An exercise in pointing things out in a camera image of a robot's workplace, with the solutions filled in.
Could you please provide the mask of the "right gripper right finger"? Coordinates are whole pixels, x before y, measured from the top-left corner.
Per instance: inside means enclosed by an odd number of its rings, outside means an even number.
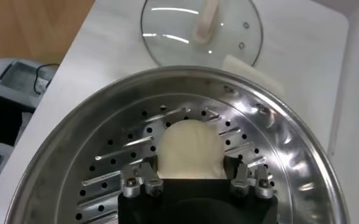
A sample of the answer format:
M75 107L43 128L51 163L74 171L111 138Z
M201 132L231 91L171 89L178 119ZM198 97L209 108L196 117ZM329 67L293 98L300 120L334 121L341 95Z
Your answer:
M251 189L257 198L272 198L273 188L269 184L264 167L256 168L254 174L239 158L229 158L230 192L237 198L246 197Z

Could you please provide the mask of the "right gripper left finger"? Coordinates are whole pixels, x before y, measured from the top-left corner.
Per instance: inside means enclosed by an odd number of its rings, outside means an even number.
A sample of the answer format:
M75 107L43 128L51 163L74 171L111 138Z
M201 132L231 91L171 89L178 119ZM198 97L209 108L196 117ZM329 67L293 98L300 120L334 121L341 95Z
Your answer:
M137 165L127 164L121 170L121 192L126 198L135 198L144 193L159 197L163 192L163 180L157 173L156 156L146 157Z

